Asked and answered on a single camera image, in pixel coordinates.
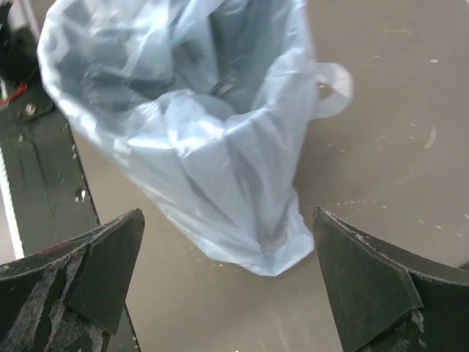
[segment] gray table surface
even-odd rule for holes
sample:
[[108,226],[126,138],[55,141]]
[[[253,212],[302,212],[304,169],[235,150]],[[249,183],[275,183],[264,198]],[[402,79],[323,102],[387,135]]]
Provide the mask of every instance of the gray table surface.
[[[40,17],[51,0],[34,0]],[[311,0],[320,60],[355,79],[342,115],[314,121],[295,187],[378,238],[448,265],[469,259],[469,5]],[[83,139],[102,221],[141,208],[147,229],[128,306],[143,351],[341,351],[312,254],[277,278],[208,260]]]

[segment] trash bin liner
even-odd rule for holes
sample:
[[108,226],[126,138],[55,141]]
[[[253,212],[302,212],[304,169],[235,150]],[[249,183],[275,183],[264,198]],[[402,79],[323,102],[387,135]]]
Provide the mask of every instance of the trash bin liner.
[[292,180],[352,84],[316,62],[304,0],[57,0],[38,57],[69,123],[208,257],[276,276],[314,249]]

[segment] white plastic bag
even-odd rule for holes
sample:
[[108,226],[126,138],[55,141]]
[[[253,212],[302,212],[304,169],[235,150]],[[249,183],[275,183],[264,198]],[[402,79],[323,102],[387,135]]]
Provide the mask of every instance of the white plastic bag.
[[292,180],[352,83],[315,62],[305,1],[57,0],[38,56],[70,124],[207,256],[275,276],[313,250]]

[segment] trash bag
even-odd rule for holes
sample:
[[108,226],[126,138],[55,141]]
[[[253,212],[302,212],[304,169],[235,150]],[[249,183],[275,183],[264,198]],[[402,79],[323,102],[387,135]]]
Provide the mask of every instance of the trash bag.
[[37,53],[69,123],[208,257],[276,276],[314,249],[292,180],[352,84],[316,63],[304,0],[57,0]]

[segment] red cable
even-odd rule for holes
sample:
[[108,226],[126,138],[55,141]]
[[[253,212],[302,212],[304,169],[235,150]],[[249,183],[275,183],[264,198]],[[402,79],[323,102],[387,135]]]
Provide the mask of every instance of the red cable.
[[28,90],[28,84],[20,83],[20,86],[16,90],[15,94],[9,96],[5,100],[0,100],[0,106],[8,104],[11,101],[14,101],[14,99],[22,95],[26,90]]

